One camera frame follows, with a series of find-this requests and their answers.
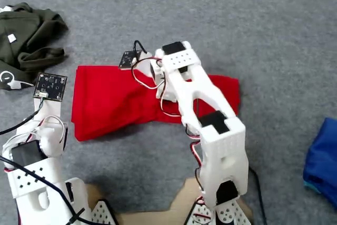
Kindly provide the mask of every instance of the circuit board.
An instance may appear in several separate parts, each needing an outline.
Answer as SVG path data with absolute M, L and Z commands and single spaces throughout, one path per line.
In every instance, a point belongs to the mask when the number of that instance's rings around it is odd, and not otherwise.
M 66 76 L 39 73 L 33 97 L 61 102 L 66 82 Z
M 137 57 L 140 56 L 141 52 L 141 50 L 137 51 Z M 131 66 L 135 64 L 136 61 L 137 58 L 134 51 L 125 51 L 118 68 L 120 68 L 121 70 L 130 70 Z

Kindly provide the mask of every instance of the blue cloth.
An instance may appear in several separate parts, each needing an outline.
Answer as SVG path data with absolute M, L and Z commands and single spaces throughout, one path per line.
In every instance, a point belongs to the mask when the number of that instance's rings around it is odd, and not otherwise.
M 337 120 L 325 118 L 306 155 L 303 179 L 337 208 Z

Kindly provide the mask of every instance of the white label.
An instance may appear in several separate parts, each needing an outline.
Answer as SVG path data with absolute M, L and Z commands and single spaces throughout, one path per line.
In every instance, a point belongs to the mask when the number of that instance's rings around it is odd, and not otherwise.
M 9 40 L 9 43 L 12 43 L 12 42 L 16 41 L 15 35 L 14 35 L 14 34 L 10 34 L 10 35 L 8 36 L 8 40 Z

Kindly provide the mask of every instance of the perforated white plate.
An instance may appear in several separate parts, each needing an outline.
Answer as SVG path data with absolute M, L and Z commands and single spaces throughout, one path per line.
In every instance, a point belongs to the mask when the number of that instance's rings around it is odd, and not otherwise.
M 94 210 L 91 212 L 93 222 L 98 222 L 102 224 L 118 225 L 117 220 L 110 213 L 110 210 L 104 200 L 100 200 L 95 206 Z
M 219 205 L 216 208 L 216 213 L 222 224 L 251 225 L 236 201 Z M 196 203 L 185 225 L 216 225 L 216 218 L 205 205 Z

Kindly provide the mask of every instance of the gray felt surface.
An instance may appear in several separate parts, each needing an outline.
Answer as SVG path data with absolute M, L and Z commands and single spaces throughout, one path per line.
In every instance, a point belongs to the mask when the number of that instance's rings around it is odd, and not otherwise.
M 60 12 L 69 59 L 62 118 L 70 121 L 76 67 L 117 65 L 135 39 L 150 52 L 188 40 L 209 73 L 241 81 L 247 153 L 260 176 L 269 224 L 336 224 L 321 196 L 303 187 L 305 154 L 324 117 L 337 116 L 337 0 L 0 0 Z M 1 129 L 33 109 L 32 89 L 0 92 Z M 9 136 L 2 136 L 5 142 Z M 180 125 L 148 123 L 78 143 L 71 125 L 64 173 L 98 184 L 118 212 L 164 210 L 196 162 Z M 15 224 L 0 174 L 0 224 Z M 261 224 L 252 176 L 244 197 Z

